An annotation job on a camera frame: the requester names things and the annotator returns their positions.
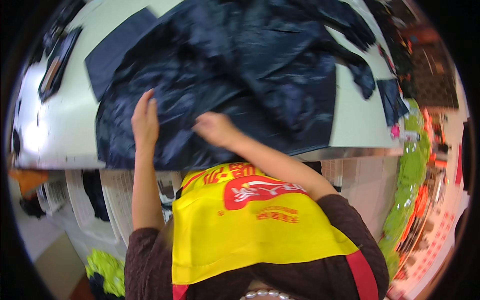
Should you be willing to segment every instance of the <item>lime green cloth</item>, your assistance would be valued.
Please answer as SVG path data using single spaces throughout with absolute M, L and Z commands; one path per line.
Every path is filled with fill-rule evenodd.
M 124 262 L 96 249 L 92 249 L 92 254 L 87 256 L 87 261 L 88 265 L 85 266 L 85 270 L 88 278 L 97 272 L 104 278 L 103 291 L 105 293 L 114 294 L 117 297 L 125 296 Z
M 384 223 L 384 236 L 378 246 L 387 262 L 390 280 L 398 271 L 399 256 L 395 251 L 402 237 L 408 219 L 413 213 L 418 189 L 423 184 L 427 174 L 427 162 L 430 159 L 430 140 L 423 129 L 424 120 L 417 102 L 408 99 L 410 113 L 405 119 L 405 130 L 416 131 L 420 140 L 405 142 L 403 156 L 400 158 L 397 191 L 394 206 Z

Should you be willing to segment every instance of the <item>woman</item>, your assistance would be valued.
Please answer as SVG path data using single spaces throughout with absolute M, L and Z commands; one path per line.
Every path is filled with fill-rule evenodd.
M 193 130 L 248 163 L 191 172 L 164 224 L 153 167 L 153 90 L 133 117 L 134 232 L 126 299 L 383 299 L 385 259 L 360 215 L 320 174 L 207 112 Z

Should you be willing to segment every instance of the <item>white table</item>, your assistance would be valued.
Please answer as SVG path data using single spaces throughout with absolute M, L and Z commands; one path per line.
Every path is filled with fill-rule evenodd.
M 180 0 L 94 0 L 87 3 L 69 24 L 81 25 L 81 32 L 65 69 L 59 91 L 41 104 L 38 85 L 46 70 L 46 58 L 32 65 L 20 90 L 20 112 L 14 128 L 20 132 L 22 149 L 16 165 L 22 168 L 102 168 L 98 161 L 95 136 L 95 115 L 98 108 L 88 78 L 85 57 L 121 22 L 148 6 L 161 16 Z M 389 53 L 382 33 L 362 0 L 348 0 L 369 24 L 377 41 Z M 391 79 L 387 64 L 373 46 L 364 53 L 342 33 L 328 28 L 334 38 L 348 50 L 362 56 L 370 65 L 375 79 Z M 302 154 L 301 160 L 320 160 L 368 155 L 400 155 L 401 143 L 392 141 L 386 126 L 378 88 L 365 101 L 353 82 L 350 70 L 336 65 L 337 95 L 330 146 Z

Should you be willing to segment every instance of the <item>hand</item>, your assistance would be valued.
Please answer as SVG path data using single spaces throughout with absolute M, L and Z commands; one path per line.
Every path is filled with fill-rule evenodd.
M 152 96 L 153 89 L 142 95 L 133 111 L 131 122 L 136 153 L 146 153 L 153 157 L 160 125 L 156 115 L 156 99 L 150 99 Z
M 213 146 L 231 149 L 235 142 L 244 137 L 224 114 L 208 111 L 195 121 L 193 131 Z

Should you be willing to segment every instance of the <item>red strap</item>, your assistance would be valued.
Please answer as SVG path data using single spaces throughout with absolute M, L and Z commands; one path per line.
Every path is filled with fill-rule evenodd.
M 187 300 L 187 285 L 176 285 L 172 286 L 173 300 Z
M 378 288 L 372 269 L 360 250 L 346 255 L 360 300 L 378 300 Z
M 200 176 L 202 176 L 203 174 L 205 174 L 206 171 L 203 171 L 203 172 L 200 172 L 198 173 L 197 175 L 193 176 L 192 178 L 190 178 L 190 180 L 185 183 L 185 185 L 183 186 L 183 188 L 186 188 L 192 181 L 194 181 L 195 179 L 199 178 Z

